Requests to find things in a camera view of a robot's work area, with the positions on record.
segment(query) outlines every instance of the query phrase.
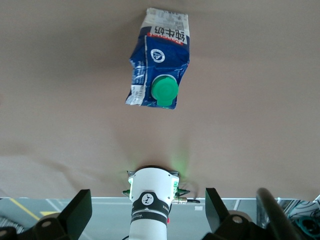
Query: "green bottle cap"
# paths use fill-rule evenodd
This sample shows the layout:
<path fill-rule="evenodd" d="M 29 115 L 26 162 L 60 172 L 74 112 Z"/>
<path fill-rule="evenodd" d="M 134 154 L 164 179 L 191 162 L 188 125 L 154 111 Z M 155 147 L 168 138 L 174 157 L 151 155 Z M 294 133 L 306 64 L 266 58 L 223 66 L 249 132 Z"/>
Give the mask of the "green bottle cap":
<path fill-rule="evenodd" d="M 151 94 L 156 99 L 156 104 L 161 107 L 172 105 L 172 101 L 177 97 L 178 91 L 177 81 L 171 75 L 158 76 L 151 85 Z"/>

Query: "screw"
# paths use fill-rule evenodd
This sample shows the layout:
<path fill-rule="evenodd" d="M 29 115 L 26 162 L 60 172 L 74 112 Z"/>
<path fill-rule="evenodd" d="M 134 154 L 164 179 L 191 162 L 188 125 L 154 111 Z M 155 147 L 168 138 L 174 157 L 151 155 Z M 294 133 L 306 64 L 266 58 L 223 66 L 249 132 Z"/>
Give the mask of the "screw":
<path fill-rule="evenodd" d="M 7 233 L 8 233 L 7 230 L 2 230 L 2 231 L 0 231 L 0 237 L 5 236 Z"/>
<path fill-rule="evenodd" d="M 242 222 L 243 222 L 242 218 L 239 217 L 239 216 L 234 216 L 234 217 L 232 218 L 232 220 L 233 220 L 235 223 L 237 223 L 237 224 L 242 224 Z"/>
<path fill-rule="evenodd" d="M 50 221 L 45 221 L 44 223 L 42 223 L 41 227 L 46 228 L 46 227 L 48 227 L 50 225 L 51 225 Z"/>

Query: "white circular logo on carton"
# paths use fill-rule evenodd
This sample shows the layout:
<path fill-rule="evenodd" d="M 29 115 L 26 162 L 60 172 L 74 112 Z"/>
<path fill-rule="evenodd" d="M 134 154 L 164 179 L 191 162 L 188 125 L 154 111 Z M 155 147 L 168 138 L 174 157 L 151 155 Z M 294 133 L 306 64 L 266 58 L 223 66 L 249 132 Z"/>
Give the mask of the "white circular logo on carton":
<path fill-rule="evenodd" d="M 164 52 L 159 49 L 152 49 L 151 57 L 156 63 L 162 63 L 166 58 Z"/>
<path fill-rule="evenodd" d="M 143 197 L 142 197 L 143 205 L 150 205 L 153 202 L 154 202 L 154 197 L 151 194 L 146 193 L 145 195 L 143 195 Z"/>

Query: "blue carton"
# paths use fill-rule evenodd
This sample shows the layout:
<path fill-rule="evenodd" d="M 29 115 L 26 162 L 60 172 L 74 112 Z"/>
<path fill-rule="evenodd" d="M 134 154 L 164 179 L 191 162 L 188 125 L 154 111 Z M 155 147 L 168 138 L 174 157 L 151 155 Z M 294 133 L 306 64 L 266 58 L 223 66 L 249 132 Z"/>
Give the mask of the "blue carton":
<path fill-rule="evenodd" d="M 128 105 L 175 109 L 190 62 L 188 15 L 148 8 L 136 47 Z"/>

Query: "yellow floor line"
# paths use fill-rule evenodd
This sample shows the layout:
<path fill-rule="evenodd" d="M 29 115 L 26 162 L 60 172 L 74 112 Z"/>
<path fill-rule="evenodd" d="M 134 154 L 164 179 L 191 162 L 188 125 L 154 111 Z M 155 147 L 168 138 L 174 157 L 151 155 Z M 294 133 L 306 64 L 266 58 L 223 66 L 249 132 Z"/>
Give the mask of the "yellow floor line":
<path fill-rule="evenodd" d="M 34 215 L 31 211 L 29 211 L 25 206 L 21 205 L 19 202 L 17 202 L 15 199 L 10 198 L 10 201 L 13 202 L 15 205 L 17 205 L 19 208 L 21 208 L 23 211 L 25 211 L 27 214 L 29 214 L 31 217 L 33 217 L 35 220 L 39 221 L 40 218 Z"/>

